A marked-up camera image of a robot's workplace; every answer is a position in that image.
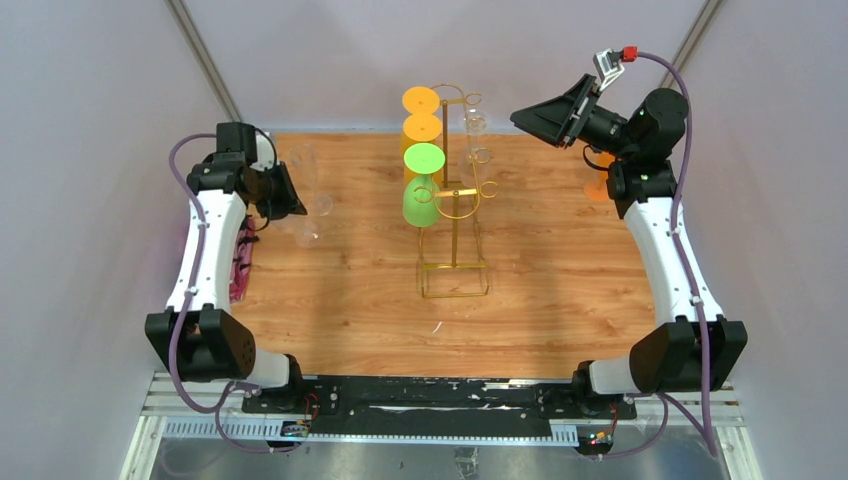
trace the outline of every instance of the metal frame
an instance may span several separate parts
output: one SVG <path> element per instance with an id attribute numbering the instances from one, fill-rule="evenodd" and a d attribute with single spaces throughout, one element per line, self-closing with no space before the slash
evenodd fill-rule
<path id="1" fill-rule="evenodd" d="M 701 39 L 704 37 L 704 34 L 707 32 L 707 29 L 723 4 L 724 0 L 706 0 L 704 2 L 704 6 L 701 7 L 701 11 L 698 12 L 698 16 L 695 18 L 695 23 L 692 24 L 689 32 L 686 33 L 683 43 L 680 44 L 680 48 L 678 48 L 677 53 L 674 55 L 674 60 L 671 62 L 678 71 L 682 71 L 686 67 L 686 64 L 689 63 L 689 60 L 692 59 L 695 48 L 701 43 Z M 666 72 L 660 82 L 660 87 L 670 88 L 672 85 L 674 85 L 674 77 L 671 76 L 671 73 Z"/>
<path id="2" fill-rule="evenodd" d="M 224 112 L 226 112 L 227 118 L 233 122 L 241 122 L 241 114 L 236 107 L 236 103 L 230 95 L 230 92 L 227 90 L 227 86 L 224 84 L 221 74 L 215 67 L 215 62 L 212 61 L 212 56 L 209 54 L 209 50 L 207 50 L 206 45 L 203 43 L 203 38 L 200 37 L 200 32 L 197 31 L 197 27 L 191 19 L 191 15 L 188 12 L 188 8 L 185 6 L 185 2 L 183 2 L 183 0 L 164 1 L 171 10 L 171 14 L 174 16 L 174 21 L 177 22 L 177 26 L 180 27 L 180 31 L 182 31 L 186 43 L 189 48 L 191 48 L 191 52 L 194 54 L 195 60 L 197 60 L 197 65 L 203 71 L 203 74 L 206 76 L 206 80 L 209 81 L 209 86 L 215 93 L 215 97 L 218 98 L 221 108 L 223 108 Z"/>
<path id="3" fill-rule="evenodd" d="M 490 388 L 508 388 L 513 383 L 550 383 L 551 380 L 513 379 L 509 384 L 492 383 Z M 186 389 L 193 398 L 202 404 L 214 403 L 223 390 L 223 383 L 186 383 Z M 700 393 L 680 393 L 675 397 L 687 405 L 692 414 L 701 420 L 701 409 L 692 408 L 700 401 Z M 267 429 L 250 427 L 267 425 L 282 420 L 297 420 L 302 415 L 296 414 L 245 414 L 241 411 L 243 393 L 231 395 L 224 404 L 225 425 L 227 427 L 243 426 L 237 437 L 241 440 L 263 440 Z M 748 429 L 742 418 L 742 411 L 736 401 L 733 386 L 726 384 L 721 390 L 713 392 L 710 397 L 713 424 L 718 433 L 717 440 L 724 455 L 728 471 L 733 480 L 761 480 L 759 464 L 754 456 Z M 621 421 L 620 425 L 647 427 L 659 425 L 662 419 L 662 403 L 656 398 L 636 399 L 639 416 L 635 420 Z M 163 439 L 173 436 L 169 434 L 169 422 L 177 424 L 200 424 L 211 420 L 208 415 L 201 415 L 188 408 L 177 395 L 171 378 L 167 373 L 156 373 L 142 408 L 132 444 L 127 453 L 121 473 L 122 480 L 148 480 L 156 463 L 159 444 Z M 446 445 L 539 445 L 565 446 L 568 443 L 568 432 L 572 428 L 608 425 L 609 420 L 550 420 L 552 432 L 563 432 L 563 436 L 539 437 L 532 439 L 502 439 L 502 438 L 465 438 L 465 437 L 365 437 L 362 435 L 315 435 L 307 437 L 309 442 L 352 442 L 352 443 L 407 443 L 407 444 L 446 444 Z M 689 421 L 679 411 L 672 408 L 669 413 L 669 426 L 689 425 Z M 187 429 L 179 433 L 180 438 L 206 438 L 206 430 Z"/>

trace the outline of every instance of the green cup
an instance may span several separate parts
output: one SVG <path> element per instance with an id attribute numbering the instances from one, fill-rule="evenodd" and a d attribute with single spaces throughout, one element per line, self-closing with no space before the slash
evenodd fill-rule
<path id="1" fill-rule="evenodd" d="M 419 175 L 429 175 L 445 166 L 445 152 L 432 143 L 417 143 L 403 153 L 403 163 Z"/>
<path id="2" fill-rule="evenodd" d="M 403 218 L 410 225 L 420 228 L 436 223 L 442 216 L 436 209 L 436 205 L 442 206 L 442 199 L 433 197 L 438 192 L 439 187 L 430 175 L 418 175 L 413 178 L 403 192 Z"/>

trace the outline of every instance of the red connector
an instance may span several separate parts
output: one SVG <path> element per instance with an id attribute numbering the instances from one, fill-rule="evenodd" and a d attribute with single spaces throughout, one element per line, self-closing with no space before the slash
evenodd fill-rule
<path id="1" fill-rule="evenodd" d="M 630 63 L 636 61 L 636 57 L 639 56 L 639 49 L 635 46 L 624 47 L 621 51 L 621 61 Z"/>

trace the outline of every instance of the orange object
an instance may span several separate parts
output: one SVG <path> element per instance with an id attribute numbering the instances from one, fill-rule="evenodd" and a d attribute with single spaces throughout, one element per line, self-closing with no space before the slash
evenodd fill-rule
<path id="1" fill-rule="evenodd" d="M 409 113 L 434 113 L 441 102 L 432 88 L 412 87 L 403 94 L 403 108 Z"/>
<path id="2" fill-rule="evenodd" d="M 609 167 L 613 161 L 615 161 L 615 157 L 604 152 L 595 157 L 594 163 L 600 167 Z M 609 200 L 607 193 L 607 177 L 609 174 L 595 170 L 592 172 L 594 173 L 593 178 L 583 185 L 583 193 L 594 202 L 606 202 Z"/>
<path id="3" fill-rule="evenodd" d="M 415 142 L 430 142 L 442 133 L 442 121 L 432 113 L 413 113 L 404 120 L 403 133 Z"/>

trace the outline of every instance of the metal floor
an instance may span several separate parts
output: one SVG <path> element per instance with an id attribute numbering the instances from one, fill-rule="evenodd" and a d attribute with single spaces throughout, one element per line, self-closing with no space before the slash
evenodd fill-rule
<path id="1" fill-rule="evenodd" d="M 613 451 L 641 445 L 655 428 L 643 433 L 635 426 L 620 426 Z M 724 458 L 711 458 L 693 428 L 669 426 L 659 443 L 641 454 L 600 463 L 582 458 L 568 447 L 316 442 L 289 454 L 256 455 L 238 452 L 221 440 L 163 440 L 150 479 L 171 478 L 725 480 L 730 475 Z"/>

